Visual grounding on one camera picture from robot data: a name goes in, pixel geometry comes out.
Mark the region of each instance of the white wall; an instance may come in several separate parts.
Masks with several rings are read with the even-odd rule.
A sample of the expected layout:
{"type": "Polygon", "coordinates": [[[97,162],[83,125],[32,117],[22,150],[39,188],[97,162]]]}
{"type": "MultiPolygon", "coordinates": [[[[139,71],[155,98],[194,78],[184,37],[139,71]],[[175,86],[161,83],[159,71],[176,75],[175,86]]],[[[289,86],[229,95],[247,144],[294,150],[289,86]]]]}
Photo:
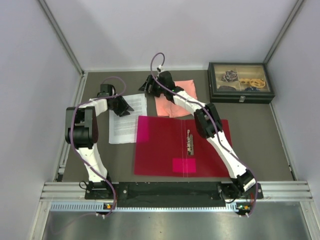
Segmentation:
{"type": "Polygon", "coordinates": [[[35,0],[0,8],[0,239],[27,238],[79,75],[35,0]]]}
{"type": "Polygon", "coordinates": [[[320,1],[308,0],[269,63],[272,101],[301,180],[320,210],[320,1]]]}
{"type": "Polygon", "coordinates": [[[46,0],[85,70],[262,62],[296,0],[46,0]]]}

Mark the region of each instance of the white paper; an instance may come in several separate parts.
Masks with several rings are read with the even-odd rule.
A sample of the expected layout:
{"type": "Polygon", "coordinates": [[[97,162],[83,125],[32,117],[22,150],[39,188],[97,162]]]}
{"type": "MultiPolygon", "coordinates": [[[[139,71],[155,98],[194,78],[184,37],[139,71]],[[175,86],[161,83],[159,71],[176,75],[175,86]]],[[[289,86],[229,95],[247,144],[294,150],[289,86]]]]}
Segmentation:
{"type": "Polygon", "coordinates": [[[134,111],[119,117],[113,111],[109,114],[109,143],[126,144],[137,141],[138,117],[147,116],[147,98],[144,93],[123,96],[134,111]]]}

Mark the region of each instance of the red folder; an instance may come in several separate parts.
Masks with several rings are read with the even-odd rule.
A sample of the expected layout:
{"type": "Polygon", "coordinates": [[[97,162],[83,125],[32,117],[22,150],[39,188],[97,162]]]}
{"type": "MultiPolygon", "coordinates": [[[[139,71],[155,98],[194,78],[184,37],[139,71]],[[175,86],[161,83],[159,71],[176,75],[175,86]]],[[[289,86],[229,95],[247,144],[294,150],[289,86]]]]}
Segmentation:
{"type": "MultiPolygon", "coordinates": [[[[229,124],[222,120],[231,144],[229,124]]],[[[229,177],[214,147],[199,136],[195,120],[139,116],[134,174],[167,177],[229,177]],[[187,131],[193,136],[193,155],[187,152],[187,131]]]]}

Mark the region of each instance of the box latch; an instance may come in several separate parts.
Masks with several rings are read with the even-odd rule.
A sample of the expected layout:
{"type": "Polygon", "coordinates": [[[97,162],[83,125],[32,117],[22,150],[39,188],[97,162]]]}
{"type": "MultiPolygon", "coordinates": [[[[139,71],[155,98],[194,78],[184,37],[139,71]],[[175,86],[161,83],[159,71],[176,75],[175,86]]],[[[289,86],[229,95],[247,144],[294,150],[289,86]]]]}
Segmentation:
{"type": "Polygon", "coordinates": [[[240,96],[239,103],[244,103],[246,96],[240,96]]]}

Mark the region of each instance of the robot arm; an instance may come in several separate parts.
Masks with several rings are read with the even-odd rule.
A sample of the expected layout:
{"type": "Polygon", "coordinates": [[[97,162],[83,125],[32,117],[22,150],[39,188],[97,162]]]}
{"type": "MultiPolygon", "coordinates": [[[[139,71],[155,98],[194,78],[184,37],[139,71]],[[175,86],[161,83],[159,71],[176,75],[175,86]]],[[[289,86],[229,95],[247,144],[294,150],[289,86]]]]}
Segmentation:
{"type": "MultiPolygon", "coordinates": [[[[129,115],[130,113],[128,111],[133,111],[122,96],[109,99],[103,98],[115,94],[116,92],[113,85],[102,84],[97,96],[98,99],[92,99],[88,103],[81,105],[75,115],[73,142],[75,150],[88,163],[88,165],[85,164],[85,167],[89,175],[89,182],[92,183],[104,182],[92,169],[105,178],[108,176],[108,171],[101,161],[97,148],[99,137],[97,117],[107,110],[113,110],[114,113],[120,117],[129,115]]],[[[68,107],[66,109],[65,140],[69,144],[71,143],[70,129],[74,111],[75,107],[68,107]]]]}
{"type": "Polygon", "coordinates": [[[252,173],[240,161],[238,161],[237,155],[228,143],[215,105],[213,103],[205,104],[200,102],[188,95],[181,87],[175,86],[171,73],[169,71],[163,71],[162,66],[159,66],[157,70],[159,72],[157,80],[167,89],[177,93],[178,95],[172,94],[172,92],[162,88],[153,79],[152,75],[148,76],[147,80],[139,90],[152,94],[155,97],[160,97],[161,94],[164,94],[168,101],[183,107],[191,113],[194,116],[199,135],[202,138],[207,139],[207,141],[218,152],[237,190],[241,193],[248,191],[253,185],[255,185],[256,180],[252,173]],[[203,108],[205,108],[213,118],[217,132],[203,108]]]}
{"type": "Polygon", "coordinates": [[[253,176],[250,176],[251,173],[247,172],[247,168],[234,157],[237,155],[230,146],[226,135],[222,130],[222,124],[216,107],[213,105],[213,103],[204,104],[203,102],[198,101],[197,99],[188,95],[184,90],[177,89],[175,90],[175,92],[178,93],[179,96],[173,95],[174,104],[183,107],[194,116],[197,130],[201,137],[206,138],[206,140],[217,151],[223,163],[225,164],[233,183],[237,182],[236,185],[239,185],[238,188],[241,190],[241,192],[246,192],[256,183],[256,180],[253,178],[253,176]],[[206,117],[206,114],[204,113],[202,107],[195,103],[199,103],[202,107],[208,108],[209,113],[212,113],[214,115],[212,117],[214,117],[213,119],[216,121],[218,132],[215,132],[213,136],[207,134],[206,130],[208,125],[210,125],[211,123],[210,120],[208,120],[208,117],[206,117]]]}

